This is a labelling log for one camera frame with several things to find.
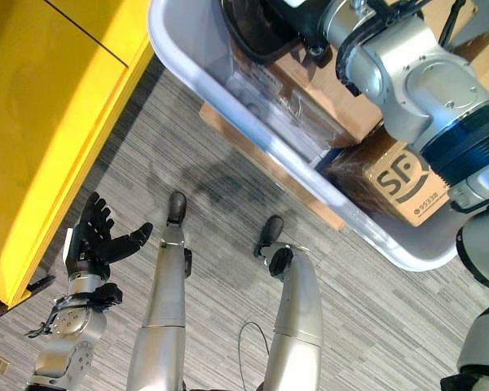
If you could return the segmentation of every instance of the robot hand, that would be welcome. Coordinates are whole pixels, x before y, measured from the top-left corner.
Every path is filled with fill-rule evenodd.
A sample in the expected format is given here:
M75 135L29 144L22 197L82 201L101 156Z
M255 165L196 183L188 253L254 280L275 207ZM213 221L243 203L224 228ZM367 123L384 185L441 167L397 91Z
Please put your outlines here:
M114 221L108 219L110 210L105 205L98 193L90 195L73 229L65 258L68 294L55 301L40 328L27 333L30 338L50 335L27 391L74 390L79 386L104 332L104 312L122 299L117 285L106 283L109 264L136 253L152 232L152 224L146 222L131 234L112 239Z
M80 222L73 229L65 260L69 278L85 271L107 280L110 276L108 265L136 253L152 232L152 224L146 222L130 235L111 239L114 221L107 219L111 211L105 205L105 200L96 192L86 202Z

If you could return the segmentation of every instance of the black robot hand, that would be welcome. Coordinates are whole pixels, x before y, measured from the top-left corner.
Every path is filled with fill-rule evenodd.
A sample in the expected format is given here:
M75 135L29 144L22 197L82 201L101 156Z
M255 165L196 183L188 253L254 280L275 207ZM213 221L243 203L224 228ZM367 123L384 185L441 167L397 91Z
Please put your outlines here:
M110 275L109 264L136 253L147 242L152 224L144 223L129 235L112 239L110 230L114 221L105 207L106 202L93 192L81 213L80 222L74 227L73 237L65 261L68 275L88 272L100 275L104 280Z

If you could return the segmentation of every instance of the silver robot leg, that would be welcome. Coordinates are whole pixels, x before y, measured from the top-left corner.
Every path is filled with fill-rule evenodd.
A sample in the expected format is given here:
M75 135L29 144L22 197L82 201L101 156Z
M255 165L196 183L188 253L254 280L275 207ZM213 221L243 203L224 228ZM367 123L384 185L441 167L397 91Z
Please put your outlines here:
M184 248L181 223L187 201L170 197L170 211L160 249L152 295L134 343L127 390L183 390L185 357L185 278L192 253Z
M282 228L270 217L255 251L284 283L263 390L317 391L324 343L317 276L303 248L276 242Z

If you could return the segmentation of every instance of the wire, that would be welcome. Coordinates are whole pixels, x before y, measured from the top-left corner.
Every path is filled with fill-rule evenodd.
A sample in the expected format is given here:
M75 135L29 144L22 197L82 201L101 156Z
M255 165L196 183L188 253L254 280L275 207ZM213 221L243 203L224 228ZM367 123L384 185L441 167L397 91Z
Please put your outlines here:
M259 329L262 335L262 339L264 340L264 345L267 348L267 353L270 355L270 350L268 349L268 342L267 338L264 335L264 332L262 332L261 326L259 326L255 322L246 322L243 326L241 326L241 329L239 330L239 338L237 339L237 358L239 359L239 372L241 374L241 381L243 382L243 390L246 391L246 386L245 386L245 377L243 376L243 366L241 365L241 335L243 334L243 330L245 329L246 326L248 325L254 325Z
M446 24L443 26L442 33L440 34L440 38L438 40L438 44L441 47L446 47L451 39L451 34L453 33L453 29L455 28L456 18L458 18L458 13L460 9L465 5L465 0L455 0L451 7L451 12L449 12L449 16L447 17Z

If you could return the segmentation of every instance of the black cable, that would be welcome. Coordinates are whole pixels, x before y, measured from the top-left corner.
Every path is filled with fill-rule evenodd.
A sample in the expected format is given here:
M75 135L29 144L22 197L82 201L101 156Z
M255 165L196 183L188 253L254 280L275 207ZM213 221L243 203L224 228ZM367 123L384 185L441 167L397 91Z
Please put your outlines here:
M267 338L265 337L264 332L262 332L261 326L259 326L255 322L246 322L243 326L241 326L241 329L239 330L239 338L237 339L237 358L239 359L239 372L241 374L241 381L243 382L243 390L244 391L246 391L246 387L245 387L245 377L243 376L243 367L241 365L241 335L243 334L243 330L245 329L245 327L250 325L250 324L253 324L261 332L262 338L264 340L264 345L267 348L267 353L268 353L268 355L270 355L270 350L268 349Z
M446 24L443 26L442 33L440 34L440 38L438 40L438 44L441 47L446 47L451 39L451 34L453 33L453 29L455 28L456 18L458 18L458 13L460 9L465 5L465 0L455 0L451 7L451 12L449 12L449 16L447 17Z
M397 7L397 12L396 15L393 16L393 19L400 20L407 18L410 15L416 14L422 9L422 7L426 6L429 2L432 1L433 0L421 0L419 2L411 1L400 7Z

